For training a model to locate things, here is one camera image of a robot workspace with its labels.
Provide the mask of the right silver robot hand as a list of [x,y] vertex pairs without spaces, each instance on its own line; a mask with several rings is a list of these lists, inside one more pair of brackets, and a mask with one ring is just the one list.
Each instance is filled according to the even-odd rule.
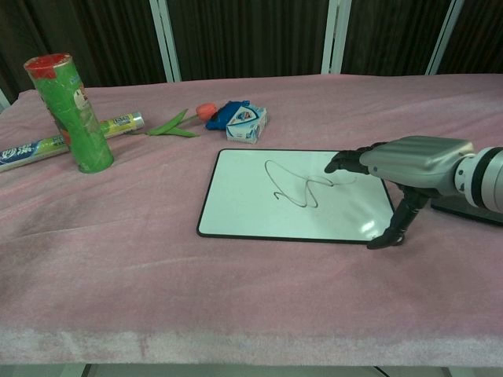
[[475,155],[467,140],[409,136],[337,152],[327,174],[346,170],[392,182],[403,193],[383,234],[369,241],[370,250],[400,244],[413,220],[430,199],[457,192],[454,175],[459,163]]

